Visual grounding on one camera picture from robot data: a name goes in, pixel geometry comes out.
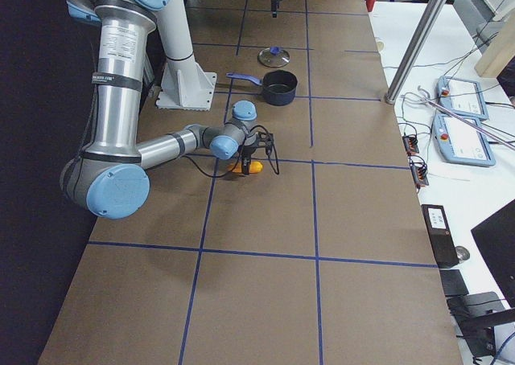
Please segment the yellow corn cob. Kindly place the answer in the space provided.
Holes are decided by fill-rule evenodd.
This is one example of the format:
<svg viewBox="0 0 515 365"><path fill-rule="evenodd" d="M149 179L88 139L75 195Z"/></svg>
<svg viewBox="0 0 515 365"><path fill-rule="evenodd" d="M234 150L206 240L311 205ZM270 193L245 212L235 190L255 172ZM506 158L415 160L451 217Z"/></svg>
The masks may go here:
<svg viewBox="0 0 515 365"><path fill-rule="evenodd" d="M227 167L228 172L234 174L242 174L241 173L241 162L231 163ZM257 174L262 172L263 165L259 161L252 161L250 164L249 174Z"/></svg>

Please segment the glass pot lid blue knob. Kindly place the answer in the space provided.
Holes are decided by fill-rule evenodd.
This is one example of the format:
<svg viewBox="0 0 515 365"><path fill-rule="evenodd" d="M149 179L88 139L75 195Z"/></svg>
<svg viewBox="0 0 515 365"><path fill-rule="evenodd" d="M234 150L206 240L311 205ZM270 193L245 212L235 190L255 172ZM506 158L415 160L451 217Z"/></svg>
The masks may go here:
<svg viewBox="0 0 515 365"><path fill-rule="evenodd" d="M257 60L268 68L282 68L290 62L290 54L284 48L272 46L262 49L257 55Z"/></svg>

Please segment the dark blue saucepan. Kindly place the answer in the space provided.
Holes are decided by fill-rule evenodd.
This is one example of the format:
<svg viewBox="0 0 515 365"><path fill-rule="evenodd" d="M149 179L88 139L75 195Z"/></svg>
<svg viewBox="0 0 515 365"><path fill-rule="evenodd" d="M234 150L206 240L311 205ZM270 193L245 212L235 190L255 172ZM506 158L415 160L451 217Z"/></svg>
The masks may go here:
<svg viewBox="0 0 515 365"><path fill-rule="evenodd" d="M267 72L262 78L243 73L228 72L226 76L235 80L247 80L262 88L262 98L269 105L285 106L293 101L298 86L298 79L292 73L283 70Z"/></svg>

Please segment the far teach pendant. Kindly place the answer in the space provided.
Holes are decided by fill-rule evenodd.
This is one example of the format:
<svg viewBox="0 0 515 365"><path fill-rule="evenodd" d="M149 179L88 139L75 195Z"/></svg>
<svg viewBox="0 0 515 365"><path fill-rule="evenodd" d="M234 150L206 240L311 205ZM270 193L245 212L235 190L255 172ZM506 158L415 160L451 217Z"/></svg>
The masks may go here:
<svg viewBox="0 0 515 365"><path fill-rule="evenodd" d="M441 76L436 84L439 104L462 116L489 119L488 109L480 84L451 76Z"/></svg>

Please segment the teach pendant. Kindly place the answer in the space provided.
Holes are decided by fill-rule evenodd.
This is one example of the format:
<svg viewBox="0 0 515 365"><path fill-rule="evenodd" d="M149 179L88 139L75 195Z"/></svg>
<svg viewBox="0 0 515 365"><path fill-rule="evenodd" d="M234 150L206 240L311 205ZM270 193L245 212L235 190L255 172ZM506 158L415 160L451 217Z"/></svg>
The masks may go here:
<svg viewBox="0 0 515 365"><path fill-rule="evenodd" d="M462 120L436 113L433 120L433 135L445 162L467 166L490 167L496 160L486 136L473 126L481 127L476 117Z"/></svg>
<svg viewBox="0 0 515 365"><path fill-rule="evenodd" d="M451 76L441 76L436 84L439 104L462 116L489 119L488 109L480 84Z"/></svg>

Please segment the near teach pendant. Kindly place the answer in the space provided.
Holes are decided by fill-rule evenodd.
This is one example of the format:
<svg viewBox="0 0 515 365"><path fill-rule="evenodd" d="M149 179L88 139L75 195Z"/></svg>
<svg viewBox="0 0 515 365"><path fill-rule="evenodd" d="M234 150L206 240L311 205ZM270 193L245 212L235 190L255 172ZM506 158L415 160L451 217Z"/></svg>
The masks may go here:
<svg viewBox="0 0 515 365"><path fill-rule="evenodd" d="M481 127L476 117L462 120L436 113L433 120L433 135L445 162L467 166L490 167L496 160L486 136L473 126Z"/></svg>

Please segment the black box with label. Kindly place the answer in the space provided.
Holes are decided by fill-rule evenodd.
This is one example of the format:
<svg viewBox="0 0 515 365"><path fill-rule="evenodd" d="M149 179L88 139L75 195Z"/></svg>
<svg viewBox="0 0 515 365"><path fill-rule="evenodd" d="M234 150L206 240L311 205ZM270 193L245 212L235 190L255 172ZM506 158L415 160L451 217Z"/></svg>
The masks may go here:
<svg viewBox="0 0 515 365"><path fill-rule="evenodd" d="M421 208L437 265L441 269L456 266L459 259L443 206L422 204Z"/></svg>

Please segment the black monitor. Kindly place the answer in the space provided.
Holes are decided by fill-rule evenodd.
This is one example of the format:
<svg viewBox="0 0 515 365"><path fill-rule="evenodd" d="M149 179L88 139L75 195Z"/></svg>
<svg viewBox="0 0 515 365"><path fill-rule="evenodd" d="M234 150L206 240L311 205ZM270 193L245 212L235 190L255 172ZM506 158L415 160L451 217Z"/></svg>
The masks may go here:
<svg viewBox="0 0 515 365"><path fill-rule="evenodd" d="M472 229L484 263L511 306L514 306L514 205L501 208Z"/></svg>

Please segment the long metal rod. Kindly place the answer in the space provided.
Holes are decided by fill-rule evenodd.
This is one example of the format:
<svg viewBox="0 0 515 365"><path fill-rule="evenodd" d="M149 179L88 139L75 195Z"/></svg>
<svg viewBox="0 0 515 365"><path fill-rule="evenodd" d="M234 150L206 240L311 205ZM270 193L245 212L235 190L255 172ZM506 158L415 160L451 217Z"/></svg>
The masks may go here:
<svg viewBox="0 0 515 365"><path fill-rule="evenodd" d="M484 129L483 127L479 126L478 124L475 124L474 122L471 122L471 118L469 118L469 119L463 118L460 115L458 115L457 113L454 113L450 109L447 109L444 106L435 103L433 100L431 100L429 98L421 96L421 97L419 97L419 100L424 105L428 105L428 106L436 109L437 111L442 113L445 117L451 117L454 119L454 121L461 122L463 125L473 129L475 132L480 133L480 134L484 135L485 137L491 138L493 141L498 142L500 145L503 145L510 150L514 150L514 144L510 144L508 141L502 139L501 137L497 136L496 134Z"/></svg>

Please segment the aluminium frame post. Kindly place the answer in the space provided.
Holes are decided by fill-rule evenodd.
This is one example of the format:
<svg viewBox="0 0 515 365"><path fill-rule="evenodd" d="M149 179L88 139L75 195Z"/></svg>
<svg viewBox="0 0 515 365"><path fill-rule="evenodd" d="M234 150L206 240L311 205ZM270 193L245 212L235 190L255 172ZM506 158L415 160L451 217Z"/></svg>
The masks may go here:
<svg viewBox="0 0 515 365"><path fill-rule="evenodd" d="M406 52L402 57L401 63L399 64L393 80L385 94L385 102L387 104L393 105L398 98L403 84L407 81L407 78L414 67L415 61L418 58L418 55L445 3L446 0L429 0L427 3L422 17L420 18L408 44Z"/></svg>

